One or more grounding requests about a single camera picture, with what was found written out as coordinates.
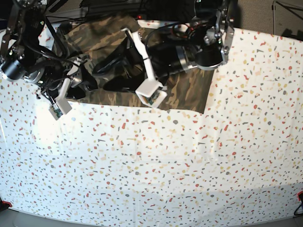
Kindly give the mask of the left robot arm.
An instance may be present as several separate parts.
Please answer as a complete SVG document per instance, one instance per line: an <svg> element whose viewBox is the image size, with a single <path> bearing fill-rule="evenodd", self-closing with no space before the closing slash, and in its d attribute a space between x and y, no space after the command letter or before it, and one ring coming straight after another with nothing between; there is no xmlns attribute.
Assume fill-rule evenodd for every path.
<svg viewBox="0 0 303 227"><path fill-rule="evenodd" d="M93 74L104 76L116 66L140 64L139 75L115 76L104 89L150 97L164 90L169 77L179 72L214 70L228 61L237 6L235 0L197 0L190 22L156 25L145 39L125 29L125 40L94 67Z"/></svg>

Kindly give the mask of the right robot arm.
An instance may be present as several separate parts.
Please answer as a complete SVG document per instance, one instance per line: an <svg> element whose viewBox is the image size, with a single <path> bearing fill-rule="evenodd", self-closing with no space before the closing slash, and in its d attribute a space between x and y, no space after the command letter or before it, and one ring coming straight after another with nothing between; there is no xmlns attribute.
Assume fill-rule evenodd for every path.
<svg viewBox="0 0 303 227"><path fill-rule="evenodd" d="M51 103L63 91L67 99L79 100L98 84L84 61L74 63L67 46L46 16L47 0L2 0L0 18L6 30L0 42L0 72L14 82L23 79L38 86L37 97Z"/></svg>

